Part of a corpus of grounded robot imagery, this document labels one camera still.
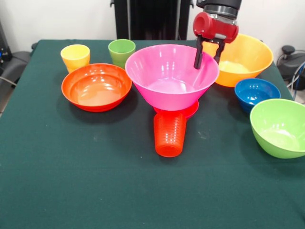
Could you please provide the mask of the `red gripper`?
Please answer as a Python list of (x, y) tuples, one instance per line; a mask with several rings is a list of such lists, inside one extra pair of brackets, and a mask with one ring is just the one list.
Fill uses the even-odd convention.
[(236, 39), (239, 27), (228, 18), (212, 17), (206, 12), (200, 12), (194, 19), (193, 32), (197, 36), (194, 68), (200, 69), (203, 58), (203, 39), (221, 40), (218, 42), (218, 49), (214, 56), (214, 60), (219, 64), (225, 43), (231, 43)]

